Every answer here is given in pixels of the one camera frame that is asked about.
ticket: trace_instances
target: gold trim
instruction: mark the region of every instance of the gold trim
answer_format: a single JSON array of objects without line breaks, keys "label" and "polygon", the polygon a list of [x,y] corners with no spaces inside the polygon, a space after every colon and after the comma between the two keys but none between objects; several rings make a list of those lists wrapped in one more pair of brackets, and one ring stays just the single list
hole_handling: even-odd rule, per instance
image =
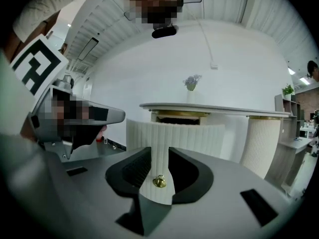
[{"label": "gold trim", "polygon": [[281,117],[248,116],[251,120],[280,120]]},{"label": "gold trim", "polygon": [[153,111],[153,114],[157,115],[171,115],[171,116],[185,116],[185,117],[207,117],[207,113],[199,113],[199,112],[185,112],[185,111],[166,111],[159,110]]}]

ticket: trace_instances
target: ceiling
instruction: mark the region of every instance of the ceiling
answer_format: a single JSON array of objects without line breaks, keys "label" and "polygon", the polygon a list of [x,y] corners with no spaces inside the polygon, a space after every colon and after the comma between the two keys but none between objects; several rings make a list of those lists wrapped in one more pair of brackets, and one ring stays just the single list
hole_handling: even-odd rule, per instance
[{"label": "ceiling", "polygon": [[[305,77],[307,62],[317,61],[319,52],[307,26],[288,0],[203,0],[202,3],[185,4],[178,20],[193,19],[185,8],[199,19],[237,23],[273,37],[287,65],[296,72],[292,76],[295,89],[300,91],[306,87],[299,78]],[[126,0],[84,2],[65,39],[69,71],[83,76],[98,58],[113,47],[150,28],[128,21],[124,17],[127,10]],[[99,40],[98,45],[84,61],[77,61],[92,37]]]}]

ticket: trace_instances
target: white vase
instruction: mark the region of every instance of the white vase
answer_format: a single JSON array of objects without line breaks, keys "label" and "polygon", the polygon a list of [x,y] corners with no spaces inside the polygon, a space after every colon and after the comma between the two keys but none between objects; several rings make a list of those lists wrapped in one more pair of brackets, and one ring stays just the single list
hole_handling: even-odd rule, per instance
[{"label": "white vase", "polygon": [[194,90],[187,90],[187,98],[186,103],[194,104],[195,103],[195,91]]},{"label": "white vase", "polygon": [[285,95],[285,99],[288,100],[288,101],[291,101],[291,94]]}]

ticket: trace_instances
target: small vase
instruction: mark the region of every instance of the small vase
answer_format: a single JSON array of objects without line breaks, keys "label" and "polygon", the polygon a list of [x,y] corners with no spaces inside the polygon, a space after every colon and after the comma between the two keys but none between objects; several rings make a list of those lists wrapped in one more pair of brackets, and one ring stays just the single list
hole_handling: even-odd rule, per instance
[{"label": "small vase", "polygon": [[195,93],[194,93],[194,90],[187,90],[186,103],[188,103],[188,104],[193,104],[193,103],[195,103]]},{"label": "small vase", "polygon": [[196,84],[187,84],[186,87],[189,91],[193,91],[196,87]]},{"label": "small vase", "polygon": [[285,95],[285,99],[288,100],[288,101],[291,101],[291,94]]}]

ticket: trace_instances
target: gold knob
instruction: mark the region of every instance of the gold knob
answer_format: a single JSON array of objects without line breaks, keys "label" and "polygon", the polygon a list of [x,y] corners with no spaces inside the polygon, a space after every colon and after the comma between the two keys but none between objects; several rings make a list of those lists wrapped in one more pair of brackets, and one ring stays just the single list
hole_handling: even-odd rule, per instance
[{"label": "gold knob", "polygon": [[159,175],[153,179],[153,184],[159,188],[166,187],[164,175]]}]

